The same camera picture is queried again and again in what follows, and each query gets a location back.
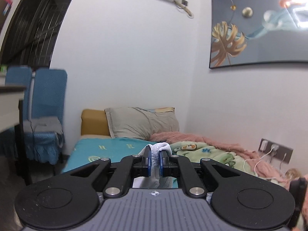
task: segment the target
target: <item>window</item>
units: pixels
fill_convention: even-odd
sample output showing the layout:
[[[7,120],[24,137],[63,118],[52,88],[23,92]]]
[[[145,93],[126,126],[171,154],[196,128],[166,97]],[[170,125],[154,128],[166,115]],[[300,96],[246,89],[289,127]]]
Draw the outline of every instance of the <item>window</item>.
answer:
[[[49,67],[57,35],[71,0],[22,0],[16,10],[1,63]]]

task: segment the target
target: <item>white charging cable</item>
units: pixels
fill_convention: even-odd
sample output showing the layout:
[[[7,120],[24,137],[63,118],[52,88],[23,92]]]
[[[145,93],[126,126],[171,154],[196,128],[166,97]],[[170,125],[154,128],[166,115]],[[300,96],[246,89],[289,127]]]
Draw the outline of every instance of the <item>white charging cable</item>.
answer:
[[[258,163],[261,162],[261,159],[262,159],[263,157],[265,157],[265,156],[267,156],[268,154],[270,154],[274,148],[275,148],[275,147],[272,146],[271,150],[270,150],[268,153],[266,153],[265,155],[263,155],[263,156],[259,159],[260,161],[258,161],[258,162],[256,163],[256,165],[255,165],[255,167],[254,167],[254,172],[255,172],[255,174],[257,174],[257,173],[256,173],[256,167],[257,167]],[[244,161],[244,163],[243,163],[243,170],[244,170],[246,173],[248,173],[248,172],[247,172],[246,169],[245,169],[245,163],[246,163],[246,161],[249,161],[249,160],[255,160],[255,159],[247,159],[247,160]]]
[[[281,161],[281,163],[280,163],[280,165],[279,165],[279,170],[280,170],[280,172],[281,172],[281,164],[282,164],[283,161],[285,160],[286,155],[287,155],[287,153],[285,153],[285,155],[284,155],[284,157],[283,157],[283,159],[282,159],[282,161]]]

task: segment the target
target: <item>blue chair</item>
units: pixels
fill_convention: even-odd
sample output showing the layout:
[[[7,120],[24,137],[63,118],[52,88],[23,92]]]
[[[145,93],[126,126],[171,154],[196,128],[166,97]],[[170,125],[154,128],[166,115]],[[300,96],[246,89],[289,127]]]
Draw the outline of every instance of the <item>blue chair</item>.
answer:
[[[31,80],[32,69],[27,66],[9,67],[5,78],[5,85],[17,84],[23,85],[27,88],[23,100],[23,120],[29,118],[29,92]],[[14,128],[7,129],[0,133],[0,155],[5,155],[9,158],[17,157]]]
[[[62,125],[66,83],[65,70],[42,68],[36,71],[32,97],[32,121],[53,116],[57,117]],[[31,160],[56,164],[63,143],[64,135],[59,135],[55,131],[25,130],[26,152]]]

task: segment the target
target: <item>pillow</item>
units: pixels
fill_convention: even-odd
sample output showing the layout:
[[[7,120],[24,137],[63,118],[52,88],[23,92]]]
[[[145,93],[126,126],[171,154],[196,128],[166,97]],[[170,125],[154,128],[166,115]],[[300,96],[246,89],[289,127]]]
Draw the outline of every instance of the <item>pillow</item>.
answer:
[[[174,108],[141,109],[133,107],[105,109],[110,136],[149,140],[160,132],[179,131]]]

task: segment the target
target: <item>bed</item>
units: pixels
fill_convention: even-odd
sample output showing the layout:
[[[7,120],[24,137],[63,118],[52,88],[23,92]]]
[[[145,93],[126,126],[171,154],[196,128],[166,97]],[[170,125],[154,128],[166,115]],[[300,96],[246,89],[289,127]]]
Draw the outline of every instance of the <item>bed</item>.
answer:
[[[81,120],[81,138],[62,172],[103,157],[119,162],[125,156],[138,154],[147,144],[157,143],[148,141],[153,131],[179,128],[174,108],[85,109]]]

